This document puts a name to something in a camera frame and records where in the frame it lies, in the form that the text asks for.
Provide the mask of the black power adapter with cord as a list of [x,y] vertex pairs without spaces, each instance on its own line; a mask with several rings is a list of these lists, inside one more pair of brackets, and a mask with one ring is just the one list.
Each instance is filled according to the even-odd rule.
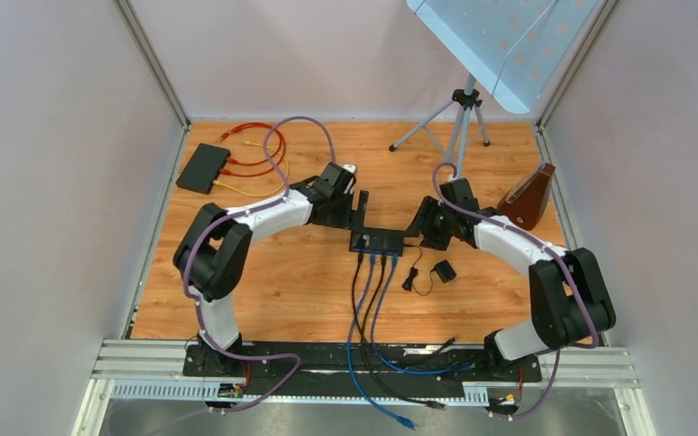
[[453,282],[456,279],[457,273],[453,266],[448,260],[442,260],[436,263],[427,273],[427,278],[429,280],[428,288],[426,290],[420,290],[416,285],[416,280],[422,273],[417,267],[417,264],[423,259],[424,250],[421,246],[410,243],[406,243],[404,248],[415,248],[418,254],[409,267],[408,274],[401,285],[403,290],[415,292],[419,296],[426,297],[429,296],[434,289],[434,278],[437,278],[443,284]]

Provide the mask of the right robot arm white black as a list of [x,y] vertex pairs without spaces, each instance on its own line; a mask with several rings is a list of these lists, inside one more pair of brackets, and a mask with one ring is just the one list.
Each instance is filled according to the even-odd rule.
[[529,317],[484,339],[483,367],[495,379],[510,376],[521,359],[595,339],[616,324],[592,251],[545,242],[499,210],[480,208],[464,178],[440,184],[437,197],[424,197],[404,233],[439,251],[457,239],[496,256],[527,278]]

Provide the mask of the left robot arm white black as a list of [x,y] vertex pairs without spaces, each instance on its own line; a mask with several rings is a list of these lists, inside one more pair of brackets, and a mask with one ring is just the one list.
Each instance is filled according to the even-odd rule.
[[309,224],[347,229],[352,218],[357,168],[329,163],[323,171],[287,185],[272,197],[223,209],[204,205],[174,253],[184,295],[193,301],[198,338],[217,373],[235,373],[251,356],[242,354],[233,291],[248,253],[265,238]]

